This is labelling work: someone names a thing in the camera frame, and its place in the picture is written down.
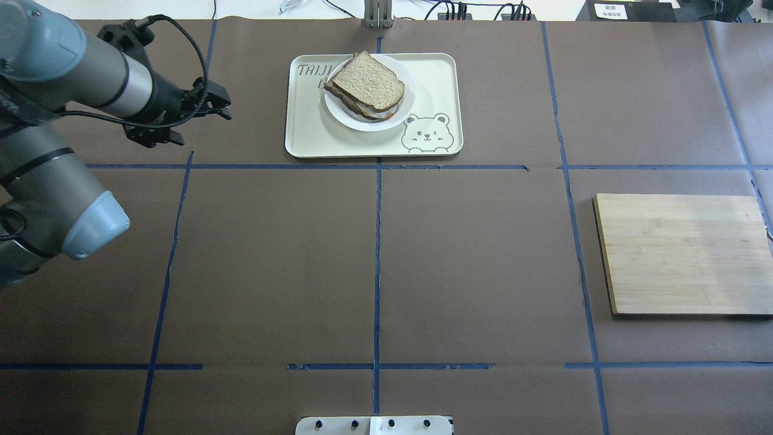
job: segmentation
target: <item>wooden cutting board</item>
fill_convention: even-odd
[[[773,314],[773,259],[754,197],[598,194],[612,312]]]

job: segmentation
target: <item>blue tape line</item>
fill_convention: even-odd
[[[577,228],[577,215],[574,210],[574,198],[572,197],[571,182],[569,178],[569,162],[567,161],[567,151],[564,146],[564,135],[561,133],[561,125],[558,122],[558,97],[556,94],[556,83],[553,79],[553,64],[550,62],[550,47],[547,42],[547,27],[545,22],[542,26],[542,37],[545,46],[545,62],[547,64],[547,76],[550,82],[550,96],[553,101],[553,116],[556,122],[556,134],[561,151],[561,167],[564,172],[564,184],[567,191],[567,200],[569,202],[569,216],[572,223],[572,234],[574,236],[574,251],[577,255],[577,261],[580,263],[580,274],[582,277],[582,293],[585,301],[585,322],[587,324],[587,335],[591,342],[591,355],[593,357],[594,376],[596,378],[596,395],[598,396],[598,408],[601,412],[601,427],[604,435],[609,435],[609,422],[607,418],[607,405],[604,400],[604,386],[601,383],[601,368],[598,364],[598,349],[596,347],[596,333],[593,326],[593,316],[591,314],[591,298],[588,296],[587,280],[585,277],[585,265],[583,262],[582,247],[580,246],[580,232]]]
[[[740,165],[568,165],[569,170],[746,170]]]
[[[0,370],[148,370],[147,364],[0,364]]]
[[[196,170],[374,170],[377,165],[271,165],[271,164],[200,164],[193,165]]]
[[[212,63],[212,50],[215,48],[215,33],[217,32],[217,20],[212,20],[212,30],[209,31],[209,47],[206,49],[206,69]]]
[[[709,35],[709,26],[706,21],[702,21],[703,23],[703,35],[706,37],[706,45],[709,48],[709,58],[711,59],[711,67],[714,69],[714,74],[717,76],[717,83],[720,85],[720,91],[722,93],[722,99],[724,100],[725,107],[727,108],[727,113],[730,116],[730,123],[733,125],[733,131],[735,132],[736,140],[738,141],[738,144],[741,146],[741,155],[744,157],[744,163],[746,163],[746,167],[749,171],[749,177],[751,179],[752,187],[754,188],[754,195],[757,197],[757,202],[760,207],[760,212],[762,213],[762,218],[765,221],[765,226],[768,227],[768,229],[771,228],[771,222],[770,218],[768,217],[768,209],[765,206],[765,201],[762,199],[762,194],[760,193],[760,185],[757,182],[757,177],[754,175],[754,170],[751,167],[751,161],[749,160],[749,153],[746,148],[746,142],[744,142],[744,137],[741,135],[741,129],[738,128],[738,120],[735,117],[735,110],[733,110],[733,105],[730,104],[730,97],[727,96],[727,89],[725,88],[724,79],[722,78],[722,73],[720,72],[719,64],[717,63],[717,57],[714,55],[714,46],[711,43],[711,35]]]
[[[525,165],[384,165],[385,170],[525,170]]]
[[[288,364],[288,370],[373,370],[370,363],[345,364]],[[496,367],[492,362],[449,362],[449,363],[379,363],[379,370],[490,370]]]
[[[288,364],[288,370],[373,370],[373,364]]]
[[[87,165],[93,170],[183,170],[182,164],[144,164],[144,163],[93,163]],[[374,170],[373,164],[255,164],[255,163],[200,163],[191,166],[195,170]],[[382,165],[385,170],[525,170],[531,169],[525,165]]]
[[[603,369],[616,368],[773,368],[773,361],[641,361],[641,362],[601,362],[599,366]],[[566,363],[564,368],[570,370],[593,368],[590,362],[571,362]]]
[[[92,170],[183,170],[187,165],[174,164],[88,164],[87,168]]]
[[[193,162],[193,152],[188,157],[185,177],[182,179],[182,190],[180,192],[180,204],[177,207],[177,220],[175,221],[175,231],[172,235],[172,248],[169,250],[169,262],[166,266],[166,277],[164,278],[164,292],[161,296],[161,304],[158,307],[158,319],[155,324],[155,336],[153,337],[153,349],[150,355],[150,364],[148,365],[148,377],[145,380],[145,394],[142,397],[142,408],[140,410],[140,420],[137,425],[137,435],[142,435],[145,431],[145,417],[148,415],[148,402],[150,401],[151,387],[153,386],[153,375],[155,372],[155,361],[158,357],[158,343],[161,341],[161,330],[164,325],[164,313],[166,311],[166,302],[169,297],[169,283],[172,279],[172,264],[175,261],[175,252],[177,251],[177,241],[179,240],[180,220],[182,217],[182,206],[186,202],[186,193],[188,191],[188,181],[191,175],[191,165]]]
[[[490,370],[496,367],[494,363],[448,363],[448,364],[382,364],[383,370]]]
[[[204,364],[163,364],[156,370],[203,370]],[[0,364],[0,370],[148,370],[147,364]]]
[[[155,370],[203,370],[204,364],[157,364]]]
[[[373,415],[381,412],[381,158],[376,160],[376,270],[373,280]]]

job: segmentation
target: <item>bread slice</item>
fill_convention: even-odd
[[[371,121],[386,121],[389,118],[392,118],[395,113],[397,113],[397,106],[393,107],[387,111],[374,111],[371,108],[366,107],[362,103],[358,103],[357,101],[354,101],[353,99],[349,98],[346,94],[343,94],[337,87],[330,87],[328,89],[331,94],[338,97],[339,100],[343,103],[343,105],[346,106],[350,111],[362,116],[365,119],[369,119]]]
[[[393,115],[389,115],[390,109],[395,108],[405,94],[405,83],[394,71],[363,51],[355,54],[331,77],[325,83],[325,89],[341,98],[349,110],[366,118],[383,119],[383,115]]]

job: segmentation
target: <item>cartoon bear face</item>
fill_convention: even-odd
[[[408,152],[448,151],[454,145],[454,136],[448,129],[450,121],[445,113],[438,113],[432,118],[408,115],[403,122],[405,124],[403,146],[408,149]]]

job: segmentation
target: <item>white plate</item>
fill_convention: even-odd
[[[416,101],[416,83],[414,82],[413,75],[411,75],[410,71],[399,60],[385,54],[371,54],[371,56],[381,62],[385,67],[394,71],[397,78],[405,83],[405,93],[400,102],[397,103],[397,111],[392,118],[389,118],[386,121],[367,119],[362,115],[350,111],[338,97],[334,96],[329,91],[324,91],[323,94],[325,95],[325,106],[327,106],[330,114],[333,115],[333,118],[337,119],[340,123],[361,132],[382,132],[383,130],[388,130],[402,124],[403,121],[408,118],[410,110],[414,106],[414,101]],[[344,60],[337,67],[333,68],[328,77],[332,77],[335,73],[338,73],[347,62],[349,62],[349,59]]]

